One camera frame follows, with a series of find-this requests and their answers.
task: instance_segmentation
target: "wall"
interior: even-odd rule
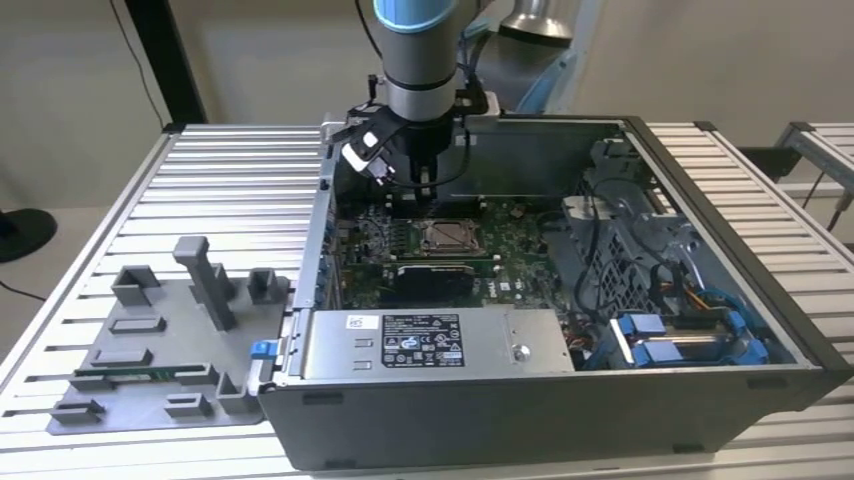
[[[850,0],[606,0],[600,8],[572,113],[710,120],[745,146],[773,144],[793,120],[853,121]],[[811,184],[817,174],[801,162],[786,181]],[[833,204],[810,207],[823,223]],[[834,233],[854,242],[849,217]]]
[[[0,207],[107,205],[160,130],[109,4],[0,12]]]
[[[380,63],[352,1],[179,0],[172,10],[211,121],[319,124],[367,100]]]
[[[379,62],[350,0],[172,5],[212,121],[311,124],[364,99]],[[0,206],[107,205],[157,134],[107,0],[0,9]],[[568,106],[709,119],[742,144],[791,119],[850,121],[851,13],[849,0],[604,0]]]

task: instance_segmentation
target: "aluminum table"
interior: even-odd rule
[[[654,133],[801,307],[854,363],[854,257],[715,131]],[[230,275],[267,266],[299,281],[318,187],[320,127],[188,126],[164,134],[0,366],[0,478],[311,478],[291,467],[267,422],[51,436],[48,410],[107,317],[115,274],[149,264],[184,278],[180,235],[207,235]],[[567,432],[567,441],[583,433]],[[606,459],[380,479],[815,479],[854,477],[854,383],[803,412],[766,417],[715,455]],[[332,479],[347,476],[324,474]]]

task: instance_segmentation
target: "green circuit board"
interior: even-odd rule
[[[487,203],[476,219],[400,220],[376,214],[370,218],[370,226],[367,219],[356,221],[363,228],[342,245],[346,309],[384,307],[400,267],[447,265],[474,270],[472,291],[431,306],[503,304],[568,310],[568,295],[542,240],[542,213],[528,213],[520,204]],[[424,233],[430,228],[439,232],[432,237]]]

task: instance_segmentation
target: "white sticker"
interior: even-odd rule
[[[379,315],[347,315],[347,328],[351,330],[376,330]]]
[[[470,140],[470,145],[474,147],[478,144],[478,136],[476,135],[470,135],[468,136],[468,140]],[[464,147],[466,146],[466,135],[456,135],[456,137],[454,138],[454,144],[458,147]]]

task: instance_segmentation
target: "gray cylinder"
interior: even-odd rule
[[[420,33],[380,29],[388,107],[414,122],[430,121],[454,106],[456,42],[454,18]]]
[[[572,0],[515,0],[502,28],[555,40],[572,40],[570,17],[578,6]]]

